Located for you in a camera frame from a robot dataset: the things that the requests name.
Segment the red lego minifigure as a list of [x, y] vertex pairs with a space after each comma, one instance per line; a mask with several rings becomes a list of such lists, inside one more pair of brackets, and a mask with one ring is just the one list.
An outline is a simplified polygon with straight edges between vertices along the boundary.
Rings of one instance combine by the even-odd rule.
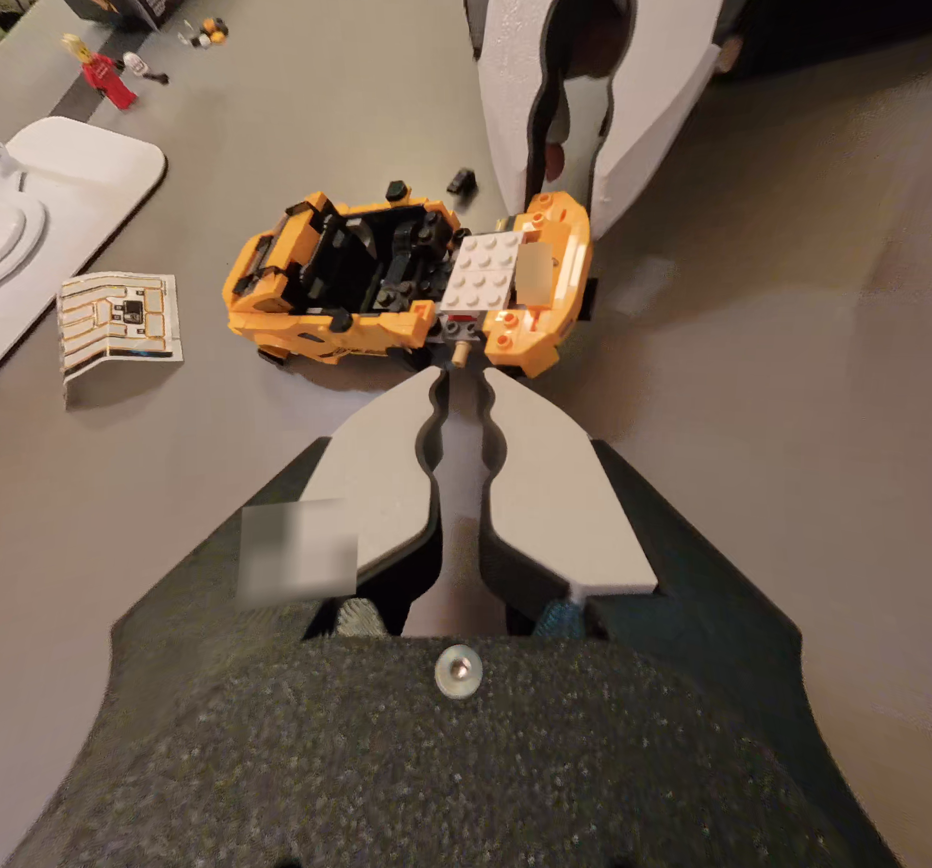
[[84, 78], [93, 90], [120, 111], [133, 107], [137, 95], [122, 80], [123, 65], [98, 51], [90, 50], [78, 35], [64, 34], [62, 44], [79, 62]]

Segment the orange lego car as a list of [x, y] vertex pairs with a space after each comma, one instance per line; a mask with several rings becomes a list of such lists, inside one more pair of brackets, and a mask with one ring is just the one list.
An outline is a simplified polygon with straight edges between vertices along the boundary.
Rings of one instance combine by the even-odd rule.
[[276, 366], [365, 356], [421, 371], [482, 356], [533, 379], [591, 318], [592, 256], [588, 211], [564, 191], [474, 233], [392, 180], [382, 201], [318, 191], [287, 206], [243, 246], [223, 299], [230, 329]]

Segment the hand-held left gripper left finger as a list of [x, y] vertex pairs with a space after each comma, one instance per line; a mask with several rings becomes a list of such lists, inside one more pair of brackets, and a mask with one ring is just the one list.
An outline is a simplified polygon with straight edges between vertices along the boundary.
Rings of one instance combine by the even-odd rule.
[[371, 579], [440, 532], [435, 442], [444, 416], [437, 366], [373, 399], [329, 438], [300, 501], [336, 501], [357, 546], [357, 577]]

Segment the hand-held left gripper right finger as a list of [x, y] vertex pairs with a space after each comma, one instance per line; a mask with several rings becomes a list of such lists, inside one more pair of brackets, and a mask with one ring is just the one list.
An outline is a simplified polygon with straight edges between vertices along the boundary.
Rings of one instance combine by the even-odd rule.
[[506, 602], [653, 594], [657, 576], [587, 432], [500, 370], [483, 381], [489, 588]]

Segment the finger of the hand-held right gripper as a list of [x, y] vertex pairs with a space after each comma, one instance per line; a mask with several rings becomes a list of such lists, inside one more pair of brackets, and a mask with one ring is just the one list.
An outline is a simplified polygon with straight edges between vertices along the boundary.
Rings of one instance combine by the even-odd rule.
[[463, 0], [492, 163], [506, 209], [541, 191], [566, 50], [564, 0]]
[[593, 163], [591, 233], [605, 236], [655, 174], [709, 81], [723, 0], [634, 0], [611, 83], [612, 119]]

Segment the white book stand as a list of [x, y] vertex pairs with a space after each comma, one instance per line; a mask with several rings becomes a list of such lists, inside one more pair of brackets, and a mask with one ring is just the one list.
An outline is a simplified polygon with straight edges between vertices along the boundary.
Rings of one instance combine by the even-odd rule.
[[48, 210], [25, 191], [26, 167], [1, 145], [1, 283], [31, 261], [45, 236]]

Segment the white rounded base board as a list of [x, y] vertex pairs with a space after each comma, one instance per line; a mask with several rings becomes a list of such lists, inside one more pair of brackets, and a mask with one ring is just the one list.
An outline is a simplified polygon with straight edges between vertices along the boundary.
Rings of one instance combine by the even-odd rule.
[[4, 144], [27, 171], [25, 191], [48, 210], [45, 236], [1, 283], [1, 359], [157, 189], [167, 171], [155, 145], [67, 117], [44, 117]]

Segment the white sticker sheet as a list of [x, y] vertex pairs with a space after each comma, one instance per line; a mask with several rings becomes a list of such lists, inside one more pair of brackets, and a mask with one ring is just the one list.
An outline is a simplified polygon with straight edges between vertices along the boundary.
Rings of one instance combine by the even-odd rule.
[[103, 363], [183, 361], [172, 274], [95, 271], [65, 280], [56, 320], [65, 408], [73, 384]]

